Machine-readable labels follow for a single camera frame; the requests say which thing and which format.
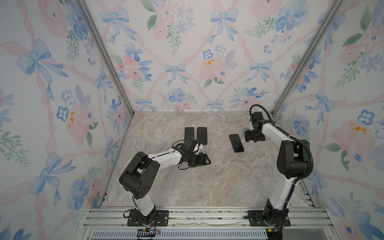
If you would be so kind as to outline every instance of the wire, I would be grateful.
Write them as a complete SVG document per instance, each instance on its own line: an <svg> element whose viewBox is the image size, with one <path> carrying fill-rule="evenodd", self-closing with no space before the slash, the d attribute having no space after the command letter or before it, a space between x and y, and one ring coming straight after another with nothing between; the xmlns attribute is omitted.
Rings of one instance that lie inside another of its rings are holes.
<svg viewBox="0 0 384 240"><path fill-rule="evenodd" d="M175 143L177 143L177 142L180 142L180 141L185 141L185 140L184 140L184 139L182 139L182 140L178 140L178 141L174 142L173 144L175 144Z"/></svg>

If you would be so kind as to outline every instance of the black cable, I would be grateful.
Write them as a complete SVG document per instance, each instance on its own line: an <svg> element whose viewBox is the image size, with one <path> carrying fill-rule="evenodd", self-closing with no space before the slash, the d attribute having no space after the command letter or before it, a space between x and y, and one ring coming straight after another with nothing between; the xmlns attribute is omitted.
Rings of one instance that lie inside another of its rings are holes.
<svg viewBox="0 0 384 240"><path fill-rule="evenodd" d="M123 216L124 218L129 218L129 216L127 216L127 217L125 216L125 213L128 212L128 211L132 211L132 210L135 210L135 209L128 209L128 210L126 210L126 211L122 214L122 216Z"/></svg>
<svg viewBox="0 0 384 240"><path fill-rule="evenodd" d="M255 106L260 107L260 108L262 108L262 109L265 111L265 113L266 113L267 116L268 116L269 121L271 122L271 124L272 124L275 128L277 128L278 130L280 130L282 133L284 133L284 134L285 134L287 137L289 137L290 139L292 139L292 140L296 141L297 143L299 143L299 144L305 149L305 151L307 152L308 157L309 157L309 160L310 160L310 162L309 162L309 167L308 167L308 169L307 169L307 172L306 172L304 175L302 175L301 177L298 177L298 178L296 178L296 179L293 181L293 184L292 184L291 189L290 189L290 191L289 191L289 193L288 193L287 199L285 200L284 207L283 207L283 214L281 215L281 220L280 220L280 224L281 224L281 223L283 223L283 224L280 226L280 229L279 229L278 232L277 232L278 234L280 234L280 233L283 231L283 228L284 228L284 221L285 221L285 215L286 215L286 208L287 208L287 205L288 205L289 200L290 200L291 197L292 197L293 191L294 191L294 189L295 189L295 185L297 184L298 181L300 181L300 180L302 180L302 179L308 177L308 176L312 173L312 171L313 171L313 156L312 156L312 154L311 154L310 149L308 148L308 146L307 146L303 141L301 141L301 140L295 138L294 136L290 135L289 133L287 133L286 131L284 131L280 126L278 126L275 122L272 121L272 118L271 118L269 112L265 109L265 107L263 107L263 106L261 106L261 105L259 105L259 104L254 104L254 105L252 105L252 106L249 108L249 116L251 116L251 110L252 110L252 108L255 107Z"/></svg>
<svg viewBox="0 0 384 240"><path fill-rule="evenodd" d="M173 144L175 144L175 143L177 143L177 142L180 142L180 141L185 141L185 140L184 140L184 139L182 139L182 140L178 140L178 141L174 142Z"/></svg>

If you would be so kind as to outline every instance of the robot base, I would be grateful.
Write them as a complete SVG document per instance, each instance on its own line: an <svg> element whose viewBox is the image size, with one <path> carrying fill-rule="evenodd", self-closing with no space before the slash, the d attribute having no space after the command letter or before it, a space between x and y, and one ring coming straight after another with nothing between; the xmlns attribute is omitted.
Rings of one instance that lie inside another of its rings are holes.
<svg viewBox="0 0 384 240"><path fill-rule="evenodd" d="M157 227L168 226L168 214L167 210L153 210L147 217L143 216L137 209L130 211L127 226L129 227L143 227L151 226L156 220Z"/></svg>

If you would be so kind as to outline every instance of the phone screen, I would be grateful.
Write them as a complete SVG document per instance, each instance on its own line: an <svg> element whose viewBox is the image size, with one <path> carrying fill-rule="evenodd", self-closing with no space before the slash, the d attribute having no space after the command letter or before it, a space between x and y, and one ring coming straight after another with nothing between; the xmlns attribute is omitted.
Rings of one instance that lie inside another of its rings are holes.
<svg viewBox="0 0 384 240"><path fill-rule="evenodd" d="M241 143L239 134L229 135L234 152L244 152L243 144Z"/></svg>

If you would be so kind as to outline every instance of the black mounting plate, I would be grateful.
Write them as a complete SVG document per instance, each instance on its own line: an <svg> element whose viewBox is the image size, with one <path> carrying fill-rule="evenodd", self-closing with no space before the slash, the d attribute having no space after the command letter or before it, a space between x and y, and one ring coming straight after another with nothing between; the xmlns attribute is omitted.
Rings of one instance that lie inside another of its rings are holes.
<svg viewBox="0 0 384 240"><path fill-rule="evenodd" d="M249 210L247 211L248 213L248 216L254 216L254 215L257 215L257 214L262 214L263 213L263 210ZM272 224L276 224L275 226L277 227L279 224L280 224L280 221L281 221L281 216L280 217L271 217L269 219L269 224L271 225ZM265 226L268 226L267 224L265 224L264 222L264 216L259 216L259 217L254 217L254 218L250 218L249 219L249 224L251 225L251 227L265 227ZM285 223L284 223L284 226L290 226L291 225L291 222L288 220L285 220Z"/></svg>
<svg viewBox="0 0 384 240"><path fill-rule="evenodd" d="M139 217L139 214L140 213L138 211L130 211L127 226L143 227L145 223L142 221L142 218ZM169 215L168 210L156 210L155 211L155 218L157 217L156 226L157 227L168 226L168 215Z"/></svg>

